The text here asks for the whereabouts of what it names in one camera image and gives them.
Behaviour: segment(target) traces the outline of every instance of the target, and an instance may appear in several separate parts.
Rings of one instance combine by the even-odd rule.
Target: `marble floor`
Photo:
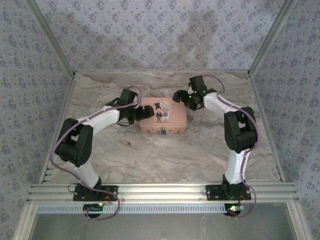
[[[226,99],[254,109],[261,145],[250,155],[246,179],[280,179],[261,114],[245,76],[222,71],[78,74],[66,117],[78,119],[90,115],[119,97],[123,88],[132,85],[139,86],[144,97],[172,97],[177,90],[188,90],[190,77],[204,74],[214,74],[223,81]],[[204,80],[209,88],[221,89],[215,79],[206,77]],[[208,109],[188,109],[187,119],[184,134],[145,134],[138,124],[111,125],[94,137],[90,161],[105,183],[220,181],[229,157],[223,119]],[[55,161],[72,169],[57,156]],[[55,169],[51,181],[74,183],[75,179]]]

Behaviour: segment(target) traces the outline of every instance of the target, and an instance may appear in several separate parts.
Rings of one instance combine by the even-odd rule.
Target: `purple cable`
[[[141,93],[141,90],[140,88],[137,87],[137,89],[139,90],[139,95],[141,96],[142,93]],[[117,106],[117,107],[111,107],[111,108],[108,108],[106,110],[101,110],[101,111],[98,111],[96,112],[95,114],[89,116],[88,118],[84,119],[84,120],[81,120],[79,122],[77,122],[75,125],[73,125],[72,127],[70,127],[62,136],[61,138],[56,142],[53,150],[51,151],[50,153],[50,162],[53,166],[55,166],[57,169],[63,171],[63,172],[66,172],[66,173],[69,173],[71,174],[72,176],[74,176],[79,182],[81,185],[83,185],[84,187],[86,187],[87,189],[90,189],[92,191],[95,191],[95,192],[98,192],[98,193],[105,193],[105,194],[110,194],[112,196],[114,196],[118,202],[118,206],[116,208],[116,211],[109,215],[109,216],[106,216],[106,217],[102,217],[102,218],[91,218],[88,216],[88,212],[86,213],[86,216],[88,217],[88,219],[90,220],[94,220],[94,221],[101,221],[101,220],[107,220],[107,219],[111,219],[113,218],[114,216],[117,215],[117,213],[119,212],[120,210],[120,199],[118,198],[118,196],[116,194],[114,194],[113,192],[111,191],[107,191],[107,190],[100,190],[100,189],[95,189],[93,187],[90,187],[88,186],[85,182],[83,182],[80,177],[78,177],[75,173],[73,173],[72,171],[69,171],[63,167],[60,167],[59,165],[57,165],[55,162],[54,162],[54,154],[55,154],[55,150],[58,148],[58,146],[61,144],[61,142],[63,141],[63,139],[73,130],[75,129],[76,127],[78,127],[80,124],[83,124],[84,122],[86,122],[87,120],[91,120],[97,116],[99,116],[100,114],[103,114],[104,112],[107,112],[107,111],[111,111],[111,110],[115,110],[115,109],[123,109],[123,108],[127,108],[127,107],[130,107],[130,106],[133,106],[133,105],[136,105],[139,103],[139,100],[140,98],[138,97],[138,99],[136,101],[134,101],[133,103],[131,104],[128,104],[128,105],[124,105],[124,106]]]
[[[248,216],[256,207],[256,204],[257,204],[257,193],[256,191],[254,190],[254,188],[247,184],[244,180],[244,167],[245,167],[245,162],[246,162],[246,158],[247,158],[247,154],[249,154],[250,152],[252,152],[254,149],[256,149],[259,145],[260,145],[260,139],[261,139],[261,135],[260,135],[260,131],[259,131],[259,128],[258,128],[258,125],[256,123],[256,121],[253,119],[253,117],[247,113],[246,111],[244,111],[243,109],[241,109],[240,107],[237,107],[237,106],[234,106],[226,101],[224,101],[223,99],[221,99],[219,97],[219,94],[223,94],[226,92],[226,88],[225,88],[225,85],[223,84],[223,82],[217,78],[216,76],[214,75],[203,75],[203,77],[211,77],[211,78],[214,78],[216,79],[222,86],[222,91],[218,91],[217,94],[216,94],[216,97],[219,99],[220,102],[222,102],[223,104],[227,105],[228,107],[231,107],[231,108],[234,108],[234,109],[237,109],[239,110],[240,112],[242,112],[243,114],[245,114],[249,119],[250,121],[253,123],[255,129],[256,129],[256,134],[257,134],[257,141],[256,141],[256,144],[253,148],[247,150],[244,152],[244,155],[243,155],[243,159],[242,159],[242,163],[241,163],[241,168],[240,168],[240,178],[241,178],[241,181],[243,183],[243,185],[245,185],[246,187],[248,187],[249,189],[252,190],[252,193],[254,195],[254,202],[253,202],[253,207],[251,208],[251,210],[249,212],[247,212],[245,215],[242,215],[242,216],[238,216],[237,214],[235,214],[234,212],[231,212],[231,211],[228,211],[230,214],[236,216],[237,218],[244,218],[246,216]]]

